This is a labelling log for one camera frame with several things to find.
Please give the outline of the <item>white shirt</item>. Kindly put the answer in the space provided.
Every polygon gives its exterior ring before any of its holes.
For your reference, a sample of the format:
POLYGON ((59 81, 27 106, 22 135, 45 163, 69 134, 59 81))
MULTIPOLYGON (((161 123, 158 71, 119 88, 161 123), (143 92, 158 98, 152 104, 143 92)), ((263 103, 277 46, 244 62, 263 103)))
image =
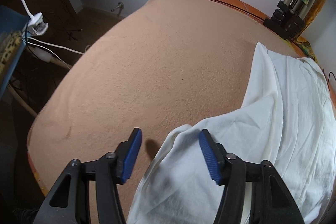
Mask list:
POLYGON ((305 223, 318 219, 335 180, 335 117, 320 67, 257 44, 241 107, 173 130, 135 192, 128 223, 213 223, 223 188, 198 141, 207 129, 244 161, 270 161, 305 223))

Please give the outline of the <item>wall valve fitting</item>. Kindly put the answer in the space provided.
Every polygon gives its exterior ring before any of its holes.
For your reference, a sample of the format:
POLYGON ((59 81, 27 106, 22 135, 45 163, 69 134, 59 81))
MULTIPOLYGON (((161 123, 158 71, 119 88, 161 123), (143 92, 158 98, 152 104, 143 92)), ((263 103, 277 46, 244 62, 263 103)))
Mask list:
POLYGON ((123 9, 124 9, 124 4, 122 3, 122 2, 118 2, 118 4, 114 7, 114 8, 112 8, 111 10, 110 10, 110 12, 114 15, 114 16, 116 16, 116 18, 119 18, 119 19, 123 19, 123 16, 122 16, 122 11, 123 11, 123 9))

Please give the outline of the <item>leopard print cloth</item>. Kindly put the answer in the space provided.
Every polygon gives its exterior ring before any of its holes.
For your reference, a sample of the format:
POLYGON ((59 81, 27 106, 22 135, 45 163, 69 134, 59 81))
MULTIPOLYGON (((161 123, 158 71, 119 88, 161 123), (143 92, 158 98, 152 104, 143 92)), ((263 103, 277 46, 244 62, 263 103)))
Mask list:
POLYGON ((5 77, 5 73, 9 69, 14 56, 18 53, 19 46, 22 43, 22 32, 11 31, 10 33, 1 33, 1 63, 0 74, 1 80, 5 77))

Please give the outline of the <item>blue chair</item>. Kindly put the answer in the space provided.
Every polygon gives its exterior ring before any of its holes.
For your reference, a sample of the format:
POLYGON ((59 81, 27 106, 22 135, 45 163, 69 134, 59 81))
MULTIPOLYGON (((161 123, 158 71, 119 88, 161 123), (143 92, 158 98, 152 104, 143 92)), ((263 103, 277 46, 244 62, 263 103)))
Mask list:
POLYGON ((22 31, 29 17, 1 6, 1 97, 25 47, 22 31))

